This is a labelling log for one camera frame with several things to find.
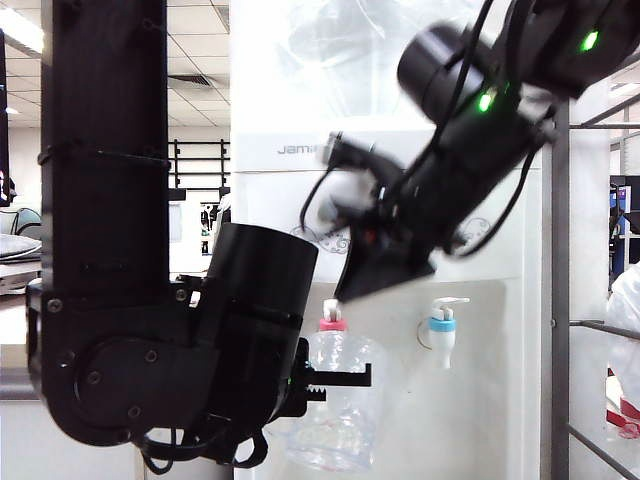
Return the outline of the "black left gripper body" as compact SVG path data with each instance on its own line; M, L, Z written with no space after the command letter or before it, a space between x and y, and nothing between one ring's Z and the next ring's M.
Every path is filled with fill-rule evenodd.
M278 418L300 418L306 414L308 402L309 375L313 368L309 362L309 342L300 337L285 397L277 411Z

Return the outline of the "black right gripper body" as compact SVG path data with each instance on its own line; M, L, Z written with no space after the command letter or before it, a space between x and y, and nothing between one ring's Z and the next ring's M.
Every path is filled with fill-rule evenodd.
M337 228L349 230L346 261L334 291L342 303L430 276L429 257L436 247L433 235L398 222L372 219L342 220Z

